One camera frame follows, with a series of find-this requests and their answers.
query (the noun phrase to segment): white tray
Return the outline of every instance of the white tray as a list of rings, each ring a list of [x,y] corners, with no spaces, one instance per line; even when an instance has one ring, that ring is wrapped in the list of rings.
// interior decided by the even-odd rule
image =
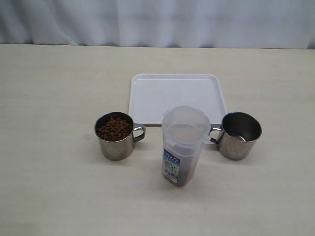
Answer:
[[[138,74],[132,78],[129,115],[135,123],[161,124],[180,105],[200,109],[211,123],[227,113],[218,78],[207,74]]]

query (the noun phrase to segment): mug handle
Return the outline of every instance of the mug handle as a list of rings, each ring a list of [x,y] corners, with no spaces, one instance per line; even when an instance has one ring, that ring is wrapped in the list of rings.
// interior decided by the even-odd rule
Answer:
[[[222,125],[221,125],[221,124],[211,124],[209,136],[210,136],[210,133],[211,133],[212,131],[222,131],[222,130],[223,130],[223,129],[222,129]],[[215,144],[218,144],[218,141],[217,141],[216,139],[214,139],[214,138],[211,138],[211,139],[210,139],[210,142],[215,143]]]
[[[133,138],[133,141],[135,143],[140,141],[140,140],[142,140],[142,139],[144,139],[144,137],[146,136],[146,127],[144,125],[142,125],[142,124],[136,124],[135,123],[134,124],[134,128],[133,128],[133,132],[134,131],[138,131],[138,130],[143,131],[143,133],[140,134],[139,136]]]

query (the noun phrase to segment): label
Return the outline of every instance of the label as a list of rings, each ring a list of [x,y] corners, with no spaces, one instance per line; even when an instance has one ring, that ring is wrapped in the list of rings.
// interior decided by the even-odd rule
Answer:
[[[177,183],[180,159],[176,158],[164,149],[163,153],[163,174]]]

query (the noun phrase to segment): table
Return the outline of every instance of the table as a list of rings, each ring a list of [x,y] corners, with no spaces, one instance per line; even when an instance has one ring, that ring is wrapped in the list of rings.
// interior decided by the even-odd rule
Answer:
[[[211,73],[263,134],[247,159],[203,150],[176,188],[162,132],[120,162],[94,122],[137,73]],[[0,235],[314,235],[315,51],[0,45]]]

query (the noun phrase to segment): mug rim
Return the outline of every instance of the mug rim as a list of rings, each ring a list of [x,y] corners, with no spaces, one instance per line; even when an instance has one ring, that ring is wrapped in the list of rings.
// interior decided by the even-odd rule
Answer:
[[[127,116],[128,118],[130,118],[130,120],[132,121],[132,130],[131,130],[131,132],[128,134],[128,136],[125,137],[124,139],[121,139],[121,140],[118,140],[118,141],[108,141],[108,140],[102,139],[100,136],[98,136],[98,134],[97,134],[97,132],[96,132],[96,124],[99,122],[99,120],[102,119],[102,118],[105,117],[105,116],[108,116],[108,115],[112,114],[112,113],[120,113],[120,114],[123,114],[124,116]],[[95,133],[95,135],[96,135],[99,139],[101,139],[102,141],[105,141],[105,142],[108,142],[108,143],[118,143],[118,142],[121,142],[121,141],[127,139],[127,138],[130,136],[130,134],[133,133],[133,130],[134,130],[134,121],[133,121],[132,117],[129,116],[128,114],[124,113],[124,112],[118,112],[118,111],[108,112],[108,113],[105,113],[105,114],[101,115],[101,116],[96,120],[96,122],[95,122],[95,124],[94,124],[94,133]]]
[[[246,115],[248,117],[250,117],[251,119],[253,119],[259,126],[259,129],[260,129],[260,133],[258,135],[257,138],[255,138],[254,140],[251,140],[251,141],[243,141],[243,140],[239,140],[239,139],[235,139],[234,137],[232,137],[226,130],[225,128],[223,127],[223,120],[227,117],[227,116],[230,116],[230,115],[233,115],[233,114],[243,114],[243,115]],[[236,141],[239,141],[239,142],[242,142],[242,143],[252,143],[252,142],[255,142],[256,140],[258,140],[260,137],[261,137],[261,134],[262,134],[262,127],[261,127],[261,124],[259,123],[258,120],[256,120],[253,116],[251,116],[250,114],[247,114],[247,113],[244,113],[244,112],[229,112],[227,114],[225,114],[225,116],[222,118],[222,122],[221,122],[221,126],[222,126],[222,130],[232,139],[236,140]]]

